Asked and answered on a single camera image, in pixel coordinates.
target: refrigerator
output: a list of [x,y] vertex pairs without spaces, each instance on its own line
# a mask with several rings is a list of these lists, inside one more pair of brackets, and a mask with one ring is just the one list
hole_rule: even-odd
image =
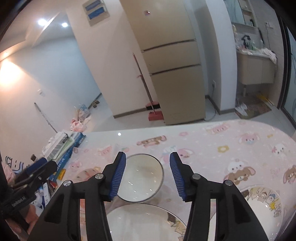
[[180,0],[120,0],[149,70],[166,125],[205,118],[200,55]]

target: wall outlet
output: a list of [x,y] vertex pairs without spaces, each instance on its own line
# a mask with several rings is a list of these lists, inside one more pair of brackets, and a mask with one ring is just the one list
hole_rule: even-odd
[[267,28],[274,28],[273,24],[271,22],[265,22],[265,26]]

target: plastic bag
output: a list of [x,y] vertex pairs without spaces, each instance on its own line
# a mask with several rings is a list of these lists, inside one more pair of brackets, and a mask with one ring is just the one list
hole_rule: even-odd
[[11,168],[9,167],[9,165],[7,165],[5,162],[2,162],[2,168],[6,177],[6,180],[8,183],[13,182],[14,178],[15,178],[15,174],[14,172],[11,170]]
[[78,110],[78,121],[82,122],[90,115],[91,113],[89,109],[86,107],[86,105],[80,104],[80,109]]
[[76,132],[84,132],[87,129],[86,124],[91,120],[91,116],[84,119],[84,121],[78,121],[77,119],[73,118],[72,123],[70,125],[70,130]]

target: bath mat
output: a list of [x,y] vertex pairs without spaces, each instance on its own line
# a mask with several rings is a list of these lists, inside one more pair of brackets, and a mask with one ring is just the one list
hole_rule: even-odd
[[256,96],[241,97],[239,103],[240,107],[236,107],[235,113],[241,119],[248,120],[271,111],[271,109]]

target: door frame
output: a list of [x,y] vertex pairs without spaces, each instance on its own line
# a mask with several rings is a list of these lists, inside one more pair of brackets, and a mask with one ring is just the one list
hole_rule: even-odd
[[288,95],[290,79],[291,79],[291,70],[292,70],[292,58],[291,58],[292,53],[291,53],[290,37],[289,37],[287,26],[279,16],[278,16],[278,20],[279,20],[279,25],[281,27],[281,34],[282,34],[283,44],[284,44],[284,76],[283,76],[283,84],[281,87],[281,94],[279,97],[277,108],[280,109],[285,114],[285,116],[289,119],[289,121],[292,123],[292,125],[296,129],[296,121],[285,109],[285,103],[287,101],[287,95]]

